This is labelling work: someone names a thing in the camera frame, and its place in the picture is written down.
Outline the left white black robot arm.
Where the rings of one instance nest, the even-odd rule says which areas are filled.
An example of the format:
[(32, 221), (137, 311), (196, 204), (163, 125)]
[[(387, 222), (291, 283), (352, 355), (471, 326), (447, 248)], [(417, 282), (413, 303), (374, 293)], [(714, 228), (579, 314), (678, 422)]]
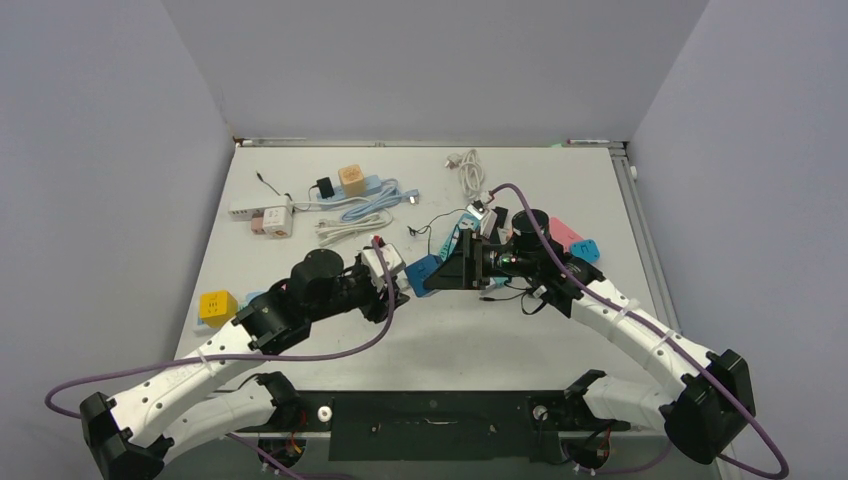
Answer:
[(139, 385), (80, 404), (83, 436), (106, 479), (153, 479), (178, 456), (243, 428), (289, 428), (299, 394), (279, 372), (234, 392), (215, 390), (306, 340), (314, 323), (359, 311), (382, 323), (408, 301), (397, 284), (406, 266), (392, 244), (370, 246), (346, 266), (316, 249), (289, 277), (254, 297), (205, 343)]

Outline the blue white small adapter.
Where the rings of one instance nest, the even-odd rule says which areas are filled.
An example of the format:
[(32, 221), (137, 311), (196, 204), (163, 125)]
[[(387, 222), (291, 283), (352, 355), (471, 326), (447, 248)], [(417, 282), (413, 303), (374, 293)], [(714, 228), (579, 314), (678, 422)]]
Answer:
[(439, 255), (428, 254), (405, 267), (404, 273), (416, 297), (424, 298), (433, 293), (433, 290), (424, 286), (424, 282), (441, 263)]

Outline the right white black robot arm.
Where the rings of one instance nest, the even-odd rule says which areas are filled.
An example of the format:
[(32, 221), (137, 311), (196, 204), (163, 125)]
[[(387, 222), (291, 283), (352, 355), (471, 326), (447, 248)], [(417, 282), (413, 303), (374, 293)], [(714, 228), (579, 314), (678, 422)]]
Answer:
[(745, 359), (732, 350), (717, 354), (659, 322), (555, 241), (548, 223), (541, 210), (519, 212), (504, 244), (461, 230), (425, 288), (480, 290), (495, 277), (525, 280), (544, 305), (594, 330), (654, 380), (640, 384), (600, 370), (584, 374), (568, 388), (564, 403), (573, 425), (616, 420), (648, 427), (664, 432), (691, 460), (713, 462), (756, 414)]

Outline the teal power strip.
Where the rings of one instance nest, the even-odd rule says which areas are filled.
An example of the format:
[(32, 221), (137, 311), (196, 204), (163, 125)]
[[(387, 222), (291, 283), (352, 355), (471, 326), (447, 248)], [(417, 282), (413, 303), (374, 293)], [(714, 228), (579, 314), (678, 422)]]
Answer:
[(463, 230), (473, 230), (475, 228), (475, 223), (470, 220), (461, 220), (456, 223), (451, 231), (451, 234), (446, 238), (443, 242), (441, 248), (439, 249), (439, 258), (444, 261), (447, 260), (451, 255), (453, 250), (456, 248), (457, 243), (459, 242), (461, 233)]

